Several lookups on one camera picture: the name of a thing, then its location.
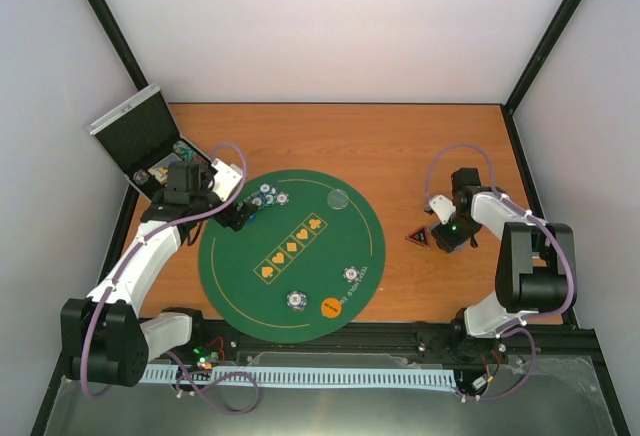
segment poker chip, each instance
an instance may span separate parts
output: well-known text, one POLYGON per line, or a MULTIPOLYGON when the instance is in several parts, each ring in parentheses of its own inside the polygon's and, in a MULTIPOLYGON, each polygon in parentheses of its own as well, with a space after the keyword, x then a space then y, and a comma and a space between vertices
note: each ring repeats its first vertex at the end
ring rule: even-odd
POLYGON ((289 195, 287 193, 278 193, 276 202, 281 206, 287 204, 289 202, 289 195))
POLYGON ((358 279, 360 277, 360 271, 358 271, 356 268, 351 266, 350 268, 346 268, 344 270, 344 273, 343 273, 342 276, 348 282, 353 283, 356 279, 358 279))
POLYGON ((263 207, 265 204, 265 200, 262 196, 255 196, 254 198, 251 198, 251 202, 258 206, 258 208, 263 207))
POLYGON ((307 295, 300 291, 291 291, 287 295, 287 305, 294 311, 304 311, 307 305, 307 295))
POLYGON ((196 152, 184 141, 176 141, 173 145, 173 152, 184 161, 191 161, 196 157, 196 152))
POLYGON ((133 175, 133 180, 138 185, 143 185, 149 180, 149 173, 147 173, 144 169, 136 171, 133 175))

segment orange warning triangle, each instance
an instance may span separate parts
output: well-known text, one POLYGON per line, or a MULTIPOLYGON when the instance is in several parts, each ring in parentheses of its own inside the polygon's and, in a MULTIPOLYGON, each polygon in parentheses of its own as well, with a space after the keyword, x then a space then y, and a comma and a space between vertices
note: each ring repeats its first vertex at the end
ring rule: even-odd
POLYGON ((418 229, 405 236, 404 239, 411 243, 422 246, 423 248, 429 248, 429 243, 427 241, 427 232, 428 230, 426 226, 420 226, 418 229))

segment stack of poker chips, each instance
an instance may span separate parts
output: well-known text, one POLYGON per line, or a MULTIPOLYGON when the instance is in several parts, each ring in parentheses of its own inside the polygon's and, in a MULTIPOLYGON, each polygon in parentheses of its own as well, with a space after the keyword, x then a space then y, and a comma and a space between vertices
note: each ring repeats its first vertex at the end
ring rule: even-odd
POLYGON ((173 152, 183 161, 196 161, 205 166, 209 165, 209 161, 196 153, 193 148, 184 141, 176 141, 173 145, 173 152))
POLYGON ((287 294, 287 305, 294 311, 304 311, 307 295, 300 291, 291 291, 287 294))
POLYGON ((258 191, 253 192, 247 201, 258 206, 258 209, 267 208, 276 203, 284 206, 289 202, 289 195, 278 191, 278 188, 269 183, 262 183, 258 191))
POLYGON ((358 271, 355 266, 351 266, 350 268, 345 268, 342 276, 347 282, 353 283, 360 277, 360 271, 358 271))

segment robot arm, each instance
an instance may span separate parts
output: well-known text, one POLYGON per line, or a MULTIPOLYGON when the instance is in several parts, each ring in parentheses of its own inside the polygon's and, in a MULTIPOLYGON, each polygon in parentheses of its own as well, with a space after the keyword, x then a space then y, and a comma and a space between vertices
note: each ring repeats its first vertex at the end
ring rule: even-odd
MULTIPOLYGON (((169 166, 165 189, 154 195, 136 236, 109 275, 86 299, 69 299, 61 311, 62 356, 65 375, 79 379, 82 346, 89 320, 109 293, 98 320, 88 358, 88 380, 122 386, 135 385, 147 362, 165 351, 198 344, 200 311, 171 308, 152 320, 138 322, 140 308, 162 267, 198 224, 166 223, 209 211, 227 201, 242 179, 242 171, 215 160, 211 167, 195 162, 169 166)), ((240 230, 257 207, 232 203, 215 214, 222 226, 240 230)))
MULTIPOLYGON (((440 219, 431 231, 438 247, 453 252, 467 240, 477 247, 474 236, 483 226, 501 240, 495 291, 464 310, 466 334, 494 338, 514 323, 525 324, 528 315, 561 307, 568 291, 565 268, 526 213, 515 209, 506 193, 483 187, 476 169, 453 173, 452 186, 453 200, 439 195, 429 201, 428 210, 440 219)), ((562 247, 575 274, 571 228, 540 221, 562 247)))

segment black frame edge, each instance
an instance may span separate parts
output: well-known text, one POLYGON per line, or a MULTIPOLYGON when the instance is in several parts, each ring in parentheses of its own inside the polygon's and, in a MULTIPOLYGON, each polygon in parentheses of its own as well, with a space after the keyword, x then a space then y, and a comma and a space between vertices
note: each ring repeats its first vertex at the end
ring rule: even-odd
MULTIPOLYGON (((128 186, 98 281, 102 281, 106 278, 111 269, 113 269, 120 259, 120 255, 124 250, 124 245, 127 240, 127 234, 129 233, 129 227, 133 220, 133 213, 136 209, 137 202, 138 193, 131 186, 128 186)), ((62 355, 59 355, 58 361, 56 362, 53 370, 53 375, 51 376, 44 398, 42 399, 38 415, 33 423, 31 436, 40 436, 45 433, 56 396, 58 395, 58 389, 60 388, 60 382, 62 381, 63 374, 62 355)))
MULTIPOLYGON (((540 203, 540 198, 538 197, 536 185, 533 182, 533 176, 531 176, 531 170, 529 169, 529 164, 527 163, 527 158, 524 154, 524 149, 522 148, 522 142, 520 141, 520 136, 518 135, 518 129, 516 128, 513 115, 509 114, 509 111, 504 105, 501 105, 500 109, 502 110, 504 126, 507 129, 507 135, 509 136, 511 150, 516 160, 516 165, 518 166, 518 172, 520 173, 520 179, 522 180, 524 193, 527 196, 529 209, 531 209, 535 216, 544 218, 544 213, 542 212, 542 204, 540 203)), ((564 324, 570 325, 572 328, 578 328, 578 319, 576 318, 573 308, 570 308, 568 311, 563 313, 562 322, 564 324)))
POLYGON ((133 84, 136 86, 138 90, 146 88, 149 83, 147 82, 147 78, 145 78, 142 73, 142 69, 140 65, 136 61, 136 58, 133 56, 131 52, 131 48, 129 48, 129 44, 125 39, 116 18, 113 16, 111 9, 109 9, 109 5, 105 0, 87 0, 93 9, 98 21, 102 25, 104 32, 109 37, 113 48, 116 53, 120 57, 122 64, 125 69, 129 73, 133 84))
POLYGON ((560 39, 560 35, 569 23, 569 20, 581 1, 582 0, 562 0, 560 3, 556 14, 551 19, 547 30, 540 39, 531 59, 529 59, 522 75, 511 91, 509 99, 505 103, 507 112, 510 115, 513 115, 516 112, 516 109, 524 99, 525 94, 544 65, 549 53, 553 50, 558 39, 560 39))
POLYGON ((604 400, 607 403, 607 409, 609 410, 609 415, 611 416, 611 421, 613 422, 613 428, 615 429, 616 434, 618 436, 631 436, 627 420, 622 412, 622 406, 620 406, 620 401, 618 400, 616 389, 613 386, 613 381, 611 381, 611 375, 609 374, 607 365, 605 363, 594 364, 594 368, 596 370, 600 389, 604 394, 604 400))

